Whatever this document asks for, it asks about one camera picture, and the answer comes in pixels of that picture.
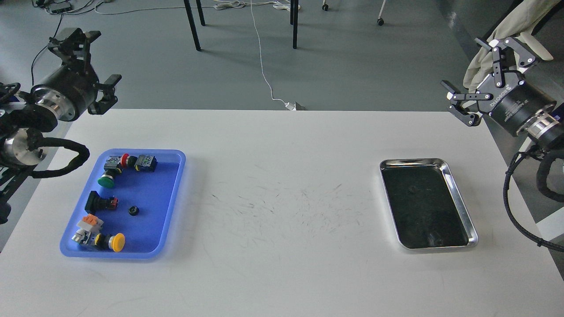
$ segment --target white cable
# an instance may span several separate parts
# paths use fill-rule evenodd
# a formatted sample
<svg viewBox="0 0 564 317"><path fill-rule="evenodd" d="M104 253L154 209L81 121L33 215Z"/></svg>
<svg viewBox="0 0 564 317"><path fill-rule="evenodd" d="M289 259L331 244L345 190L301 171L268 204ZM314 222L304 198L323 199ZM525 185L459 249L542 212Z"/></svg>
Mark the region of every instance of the white cable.
<svg viewBox="0 0 564 317"><path fill-rule="evenodd" d="M98 4L96 5L96 7L94 8L94 11L97 14L103 14L103 15L116 15L116 14L125 14L125 13L131 13L131 12L137 12L137 11L147 11L147 10L160 10L160 9L184 9L186 7L159 7L159 8L143 8L143 9L136 9L136 10L130 10L130 11L124 11L124 12L100 12L98 11L98 6L100 4L104 3L104 0L100 0L100 2L98 2ZM202 8L213 8L213 6L202 6Z"/></svg>
<svg viewBox="0 0 564 317"><path fill-rule="evenodd" d="M287 10L290 11L290 1L267 1L267 2L245 2L245 1L224 1L224 0L214 0L215 2L219 2L215 4L213 7L216 10L225 10L229 8L237 8L241 9L244 7L253 7L253 6L264 6L264 5L272 5L273 8L277 10Z"/></svg>
<svg viewBox="0 0 564 317"><path fill-rule="evenodd" d="M268 80L266 80L266 76L265 76L265 68L262 65L262 46L261 46L261 36L258 35L258 29L257 29L257 23L254 19L254 14L253 14L253 0L250 0L250 14L253 17L253 25L254 25L254 30L257 32L257 37L258 37L258 52L259 55L261 57L261 72L262 72L262 78L265 79L266 84L268 85L268 88L270 88L270 98L272 99L272 101L275 100L279 100L281 102L284 103L284 105L288 105L288 103L286 103L285 101L283 101L282 99L278 99L278 98L274 98L274 93L272 92L272 86L270 86L270 83L268 82Z"/></svg>

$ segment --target blue tray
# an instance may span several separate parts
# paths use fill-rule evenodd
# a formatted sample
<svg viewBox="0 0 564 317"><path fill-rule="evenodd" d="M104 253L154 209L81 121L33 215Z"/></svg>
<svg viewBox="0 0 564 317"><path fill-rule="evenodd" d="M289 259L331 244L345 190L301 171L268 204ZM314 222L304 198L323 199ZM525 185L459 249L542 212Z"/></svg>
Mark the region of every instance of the blue tray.
<svg viewBox="0 0 564 317"><path fill-rule="evenodd" d="M157 167L153 173L125 169L115 177L115 188L98 185L97 180L104 172L108 156L124 153L154 155ZM147 259L156 256L166 241L185 162L184 153L175 149L115 148L102 153L63 233L59 244L61 252L67 257L89 258ZM125 246L121 252L85 248L71 239L79 229L77 223L87 215L84 206L90 191L97 191L102 198L118 198L116 210L100 210L96 216L104 221L102 233L115 235L121 232L125 235ZM139 207L136 216L128 213L133 205Z"/></svg>

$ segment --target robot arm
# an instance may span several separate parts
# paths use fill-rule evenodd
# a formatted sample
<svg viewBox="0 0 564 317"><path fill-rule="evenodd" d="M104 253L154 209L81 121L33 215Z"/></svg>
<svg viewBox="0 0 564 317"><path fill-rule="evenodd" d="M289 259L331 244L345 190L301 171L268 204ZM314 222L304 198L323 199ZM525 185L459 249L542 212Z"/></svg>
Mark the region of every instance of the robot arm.
<svg viewBox="0 0 564 317"><path fill-rule="evenodd" d="M91 115L103 115L116 102L115 85L121 75L111 75L104 83L90 64L90 44L99 31L83 32L78 28L63 29L49 39L49 51L62 60L61 66L33 86L29 93L19 91L20 84L0 83L0 168L7 168L0 177L0 224L10 213L8 199L23 181L33 178L58 177L81 166L89 157L88 149L71 140L44 138L60 121L74 121L88 110ZM96 100L98 92L103 96ZM14 108L10 101L15 95L25 105ZM47 147L64 147L78 155L68 166L54 171L34 171L46 157Z"/></svg>
<svg viewBox="0 0 564 317"><path fill-rule="evenodd" d="M468 126L480 123L479 113L488 115L514 137L526 133L546 151L561 146L564 127L550 115L556 101L523 75L539 58L513 37L476 42L492 52L493 72L484 78L475 94L461 94L452 84L442 81L448 90L448 110ZM514 53L519 61L514 60ZM477 111L463 108L462 102L468 100L476 101Z"/></svg>
<svg viewBox="0 0 564 317"><path fill-rule="evenodd" d="M442 81L448 90L448 110L468 126L480 124L482 116L492 118L505 131L516 137L529 136L534 145L526 152L517 152L505 175L503 199L511 222L527 238L538 246L564 252L564 246L553 244L523 228L513 216L509 207L509 181L519 163L528 157L540 161L536 173L536 185L544 196L564 202L564 195L547 187L550 166L555 159L564 159L564 127L551 115L556 102L540 89L530 84L523 73L534 66L539 58L523 43L513 37L476 42L492 52L493 72L488 74L476 89L475 94L463 94L452 84ZM463 102L475 104L464 107Z"/></svg>

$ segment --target table leg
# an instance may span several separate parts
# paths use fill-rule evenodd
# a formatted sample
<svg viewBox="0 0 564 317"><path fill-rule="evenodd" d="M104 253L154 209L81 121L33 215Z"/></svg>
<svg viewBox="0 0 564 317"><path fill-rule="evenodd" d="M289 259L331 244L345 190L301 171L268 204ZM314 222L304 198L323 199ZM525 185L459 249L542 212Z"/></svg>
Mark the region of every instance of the table leg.
<svg viewBox="0 0 564 317"><path fill-rule="evenodd" d="M192 15L192 9L190 8L190 0L184 0L184 7L186 7L186 14L188 15L188 22L190 22L190 30L192 31L192 37L194 38L194 45L196 45L196 51L201 51L200 40L198 39L198 33L196 32L196 24L194 23L194 16Z"/></svg>
<svg viewBox="0 0 564 317"><path fill-rule="evenodd" d="M198 15L200 15L200 23L203 27L206 26L206 21L204 20L204 12L202 11L202 1L196 0L196 5L198 6Z"/></svg>
<svg viewBox="0 0 564 317"><path fill-rule="evenodd" d="M294 36L293 36L293 44L292 47L296 49L298 47L298 8L299 8L299 0L293 0L294 2Z"/></svg>

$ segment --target white table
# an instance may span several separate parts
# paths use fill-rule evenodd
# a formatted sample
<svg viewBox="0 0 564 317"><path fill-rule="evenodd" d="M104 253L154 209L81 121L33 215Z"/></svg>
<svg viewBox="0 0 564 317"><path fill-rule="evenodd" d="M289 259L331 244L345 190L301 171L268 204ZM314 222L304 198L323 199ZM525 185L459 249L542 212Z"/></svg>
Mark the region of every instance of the white table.
<svg viewBox="0 0 564 317"><path fill-rule="evenodd" d="M548 251L505 214L506 167L485 125L449 113L113 109L82 116L67 138L91 159L40 182L0 254L2 316L564 314ZM67 258L59 240L83 185L120 147L187 156L165 249L150 261ZM59 151L51 168L73 156ZM378 165L424 157L449 163L477 247L399 246Z"/></svg>

